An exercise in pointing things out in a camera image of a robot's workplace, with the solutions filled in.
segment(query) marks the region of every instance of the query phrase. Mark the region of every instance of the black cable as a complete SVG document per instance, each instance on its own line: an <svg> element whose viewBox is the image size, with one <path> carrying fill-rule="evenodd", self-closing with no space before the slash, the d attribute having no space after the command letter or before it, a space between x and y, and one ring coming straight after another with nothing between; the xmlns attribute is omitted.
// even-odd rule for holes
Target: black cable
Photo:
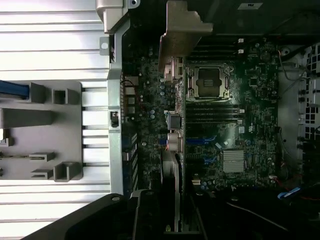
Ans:
<svg viewBox="0 0 320 240"><path fill-rule="evenodd" d="M133 82L130 81L130 80L122 80L122 81L120 82L120 84L123 84L123 83L125 83L125 82L130 83L133 87L135 86L135 85L133 84Z"/></svg>
<svg viewBox="0 0 320 240"><path fill-rule="evenodd" d="M301 11L301 12L294 13L292 16L286 18L285 20L283 20L282 22L280 22L277 26L271 28L269 31L267 31L266 33L264 33L262 36L259 37L259 39L261 39L261 38L266 38L267 36L273 34L275 31L277 31L279 28L283 27L285 24L289 23L290 21L296 19L298 16L302 16L302 15L305 15L306 17L308 17L309 15L314 15L314 16L316 16L316 17L320 17L320 12L313 11L313 10L306 10L306 11ZM253 42L255 42L255 41L257 41L257 38L252 39L252 40L248 41L247 43L248 43L248 44L251 44L251 43L253 43ZM286 60L294 57L294 56L295 56L296 54L298 54L301 50L306 49L308 46L313 45L313 44L314 44L314 43L310 43L310 44L308 44L308 45L306 45L306 46L303 46L302 49L300 49L300 50L298 50L298 51L295 50L294 52L296 52L296 51L297 51L297 52L296 52L294 55L292 55L292 54L290 54L290 53L287 54L284 58L282 58L282 60L283 60L283 61L286 61Z"/></svg>

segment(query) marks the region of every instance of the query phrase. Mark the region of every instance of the motherboard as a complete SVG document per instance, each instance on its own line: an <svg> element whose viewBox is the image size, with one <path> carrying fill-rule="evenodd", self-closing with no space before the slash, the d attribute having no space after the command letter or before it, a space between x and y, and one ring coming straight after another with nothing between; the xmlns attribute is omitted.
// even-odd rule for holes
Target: motherboard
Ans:
<svg viewBox="0 0 320 240"><path fill-rule="evenodd" d="M174 152L182 175L199 179L203 190L275 185L276 49L261 42L235 60L184 59L181 78L174 80L158 72L158 56L151 54L156 47L124 63L125 79L138 78L129 96L135 109L127 116L136 126L140 189L161 171L161 150L171 151L171 138L181 140ZM169 130L170 115L181 119L179 130Z"/></svg>
<svg viewBox="0 0 320 240"><path fill-rule="evenodd" d="M274 185L278 121L275 49L268 42L250 47L245 58L233 62L189 63L189 83L195 78L195 69L216 74L197 77L204 83L198 84L199 90L211 88L209 97L195 98L192 92L186 102L186 170L200 180L201 189ZM220 79L216 87L210 82L215 78Z"/></svg>

